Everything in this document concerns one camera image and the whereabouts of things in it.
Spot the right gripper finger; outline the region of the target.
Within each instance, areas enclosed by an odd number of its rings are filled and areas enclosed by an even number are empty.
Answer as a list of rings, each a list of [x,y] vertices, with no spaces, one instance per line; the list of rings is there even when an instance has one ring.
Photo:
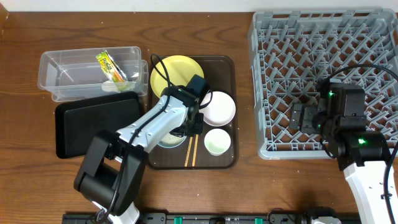
[[[290,129],[300,129],[301,125],[301,116],[303,111],[303,104],[294,103],[290,109],[291,117],[289,121],[289,128]]]
[[[305,134],[313,133],[313,106],[301,104],[300,131]]]

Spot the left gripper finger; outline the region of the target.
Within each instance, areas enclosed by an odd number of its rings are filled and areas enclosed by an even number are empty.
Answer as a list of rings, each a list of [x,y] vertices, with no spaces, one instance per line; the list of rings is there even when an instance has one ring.
[[[194,134],[202,134],[203,131],[203,113],[197,113],[195,115],[194,124],[193,124],[193,133]]]
[[[195,135],[193,132],[193,124],[182,124],[181,126],[171,130],[169,134],[180,138],[184,136],[192,137]]]

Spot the yellow plate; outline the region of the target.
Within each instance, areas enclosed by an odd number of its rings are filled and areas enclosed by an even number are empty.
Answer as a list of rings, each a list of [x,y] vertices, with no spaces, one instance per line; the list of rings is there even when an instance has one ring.
[[[186,86],[194,75],[204,77],[199,63],[190,57],[173,55],[162,61],[168,71],[170,81],[174,85]],[[160,98],[162,91],[167,88],[167,81],[159,75],[156,69],[153,69],[150,75],[150,85],[155,96]]]

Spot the small pale green cup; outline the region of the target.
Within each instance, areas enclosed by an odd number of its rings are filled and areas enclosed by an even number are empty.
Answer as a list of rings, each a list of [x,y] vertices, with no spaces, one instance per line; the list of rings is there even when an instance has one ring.
[[[231,137],[223,129],[212,129],[205,135],[204,144],[211,155],[220,156],[231,146]]]

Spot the pink white bowl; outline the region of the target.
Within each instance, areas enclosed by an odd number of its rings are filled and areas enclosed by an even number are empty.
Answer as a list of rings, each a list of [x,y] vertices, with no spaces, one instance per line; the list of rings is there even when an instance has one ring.
[[[211,98],[211,93],[207,93],[202,101],[204,104],[210,104],[200,109],[199,112],[204,115],[204,122],[210,126],[224,126],[228,124],[235,116],[236,105],[232,97],[222,91],[214,91]]]

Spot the green snack wrapper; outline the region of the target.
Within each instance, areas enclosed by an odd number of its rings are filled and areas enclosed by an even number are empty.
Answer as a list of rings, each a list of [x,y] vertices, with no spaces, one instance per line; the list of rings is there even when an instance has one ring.
[[[114,83],[127,82],[126,74],[114,62],[110,54],[104,50],[96,56],[103,73]]]

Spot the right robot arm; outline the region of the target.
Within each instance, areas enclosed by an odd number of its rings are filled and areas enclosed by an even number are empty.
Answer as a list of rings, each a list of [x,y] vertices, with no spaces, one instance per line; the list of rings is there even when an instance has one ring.
[[[294,103],[289,127],[317,134],[354,195],[362,223],[395,223],[397,192],[391,151],[384,135],[366,129],[365,91],[358,85],[326,83],[317,105]]]

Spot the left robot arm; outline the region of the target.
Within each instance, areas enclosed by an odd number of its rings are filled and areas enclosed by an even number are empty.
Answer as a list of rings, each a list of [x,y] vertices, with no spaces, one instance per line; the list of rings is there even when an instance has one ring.
[[[202,101],[209,83],[194,75],[185,86],[169,84],[144,116],[115,133],[98,132],[74,181],[75,190],[97,205],[95,223],[135,223],[134,205],[149,153],[167,135],[194,136],[203,131]]]

